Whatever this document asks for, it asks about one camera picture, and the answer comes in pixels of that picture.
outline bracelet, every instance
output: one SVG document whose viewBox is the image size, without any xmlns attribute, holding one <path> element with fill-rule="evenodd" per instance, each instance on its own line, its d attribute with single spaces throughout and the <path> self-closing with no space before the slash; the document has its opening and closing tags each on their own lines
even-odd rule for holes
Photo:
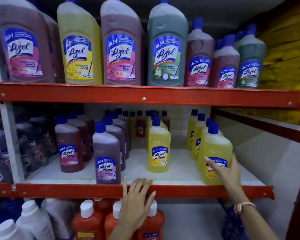
<svg viewBox="0 0 300 240">
<path fill-rule="evenodd" d="M 248 205 L 248 206 L 252 206 L 254 208 L 257 208 L 255 204 L 251 203 L 251 202 L 243 202 L 243 203 L 240 203 L 240 204 L 236 204 L 234 205 L 233 209 L 234 209 L 234 212 L 237 214 L 240 214 L 241 211 L 242 211 L 242 206 L 245 206 L 245 205 Z"/>
</svg>

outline yellow liquid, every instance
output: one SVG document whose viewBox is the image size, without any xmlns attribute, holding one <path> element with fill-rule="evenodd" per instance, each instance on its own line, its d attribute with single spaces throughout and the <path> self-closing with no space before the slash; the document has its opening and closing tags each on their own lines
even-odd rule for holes
<svg viewBox="0 0 300 240">
<path fill-rule="evenodd" d="M 171 134 L 168 130 L 153 126 L 149 129 L 148 171 L 166 173 L 169 169 Z"/>
<path fill-rule="evenodd" d="M 150 128 L 152 127 L 152 117 L 148 121 L 148 125 L 150 125 L 150 126 L 148 126 L 148 133 L 146 133 L 146 135 L 147 135 L 147 152 L 149 151 L 149 131 L 150 131 Z M 160 120 L 160 127 L 168 130 L 168 127 L 164 124 L 164 122 L 162 120 Z"/>
<path fill-rule="evenodd" d="M 195 130 L 196 121 L 197 121 L 197 116 L 193 116 L 193 115 L 190 116 L 188 121 L 188 131 L 187 131 L 187 141 L 186 141 L 186 149 L 188 151 L 192 150 L 192 139 L 193 139 L 193 133 Z"/>
<path fill-rule="evenodd" d="M 232 144 L 231 142 L 221 136 L 207 134 L 204 137 L 203 144 L 204 157 L 209 157 L 214 160 L 216 164 L 222 168 L 229 168 L 231 166 L 232 159 Z M 203 166 L 202 172 L 202 182 L 206 185 L 223 185 L 219 175 L 211 167 L 205 165 Z"/>
<path fill-rule="evenodd" d="M 94 17 L 74 3 L 66 2 L 58 8 L 58 25 L 60 42 L 63 54 L 65 80 L 67 84 L 103 84 L 103 55 L 102 33 Z M 91 43 L 91 51 L 88 52 L 86 61 L 76 61 L 68 65 L 68 54 L 65 55 L 64 40 L 69 36 L 81 36 Z M 73 46 L 74 50 L 82 50 L 82 47 Z"/>
<path fill-rule="evenodd" d="M 202 172 L 203 171 L 203 166 L 204 166 L 204 138 L 205 138 L 205 135 L 208 134 L 208 127 L 204 128 L 202 130 L 202 134 L 201 134 L 201 143 L 200 145 L 202 145 L 202 147 L 200 147 L 200 151 L 199 151 L 199 159 L 198 159 L 198 163 L 197 163 L 197 170 L 199 172 Z M 218 135 L 220 136 L 223 136 L 223 133 L 221 131 L 218 132 Z"/>
<path fill-rule="evenodd" d="M 131 137 L 135 138 L 137 136 L 137 118 L 130 117 L 130 123 L 131 123 Z"/>
<path fill-rule="evenodd" d="M 192 149 L 191 149 L 191 159 L 193 161 L 198 161 L 199 152 L 200 152 L 200 144 L 201 144 L 201 134 L 202 130 L 206 127 L 205 121 L 196 121 L 193 132 L 193 141 L 192 141 Z"/>
</svg>

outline orange bottle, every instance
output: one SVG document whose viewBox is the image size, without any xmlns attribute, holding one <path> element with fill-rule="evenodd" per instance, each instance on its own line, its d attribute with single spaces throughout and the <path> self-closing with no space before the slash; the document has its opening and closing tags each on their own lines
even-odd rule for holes
<svg viewBox="0 0 300 240">
<path fill-rule="evenodd" d="M 102 213 L 105 219 L 112 212 L 112 200 L 104 198 L 93 199 L 93 208 L 95 211 Z"/>
<path fill-rule="evenodd" d="M 106 240 L 109 239 L 113 229 L 118 224 L 120 210 L 121 210 L 121 201 L 117 201 L 113 204 L 113 213 L 109 214 L 105 219 L 104 229 L 105 229 Z"/>
<path fill-rule="evenodd" d="M 163 240 L 164 214 L 161 210 L 157 210 L 156 201 L 153 201 L 147 218 L 135 236 L 136 240 Z"/>
<path fill-rule="evenodd" d="M 84 201 L 80 210 L 72 222 L 77 240 L 104 240 L 103 216 L 93 209 L 92 200 Z"/>
</svg>

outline hand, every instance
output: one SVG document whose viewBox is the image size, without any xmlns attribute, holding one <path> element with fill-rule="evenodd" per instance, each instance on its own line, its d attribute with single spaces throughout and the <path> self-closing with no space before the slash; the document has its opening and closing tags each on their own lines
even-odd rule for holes
<svg viewBox="0 0 300 240">
<path fill-rule="evenodd" d="M 146 182 L 145 178 L 138 178 L 132 182 L 128 193 L 127 179 L 124 179 L 122 185 L 123 199 L 121 201 L 118 225 L 124 225 L 127 229 L 131 230 L 132 233 L 142 226 L 143 222 L 148 216 L 150 207 L 156 195 L 156 191 L 154 191 L 149 196 L 145 205 L 146 194 L 152 183 L 153 180 Z"/>
<path fill-rule="evenodd" d="M 228 192 L 230 199 L 234 204 L 249 202 L 249 199 L 246 197 L 241 186 L 240 168 L 235 154 L 232 155 L 230 168 L 221 168 L 208 157 L 204 157 L 204 160 L 218 173 Z"/>
</svg>

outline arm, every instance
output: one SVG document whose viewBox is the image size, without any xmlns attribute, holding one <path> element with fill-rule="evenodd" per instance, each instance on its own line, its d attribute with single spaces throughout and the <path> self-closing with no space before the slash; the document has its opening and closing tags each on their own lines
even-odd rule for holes
<svg viewBox="0 0 300 240">
<path fill-rule="evenodd" d="M 240 168 L 238 161 L 233 155 L 231 168 L 221 168 L 214 161 L 205 157 L 204 160 L 218 173 L 232 202 L 237 205 L 250 202 L 245 195 L 240 182 Z M 277 240 L 278 237 L 265 222 L 259 212 L 250 205 L 242 206 L 241 220 L 251 240 Z"/>
<path fill-rule="evenodd" d="M 109 240 L 129 240 L 133 233 L 142 226 L 156 195 L 154 191 L 145 204 L 146 194 L 152 183 L 152 180 L 146 182 L 145 178 L 138 178 L 132 182 L 128 192 L 127 179 L 124 179 L 119 222 Z"/>
</svg>

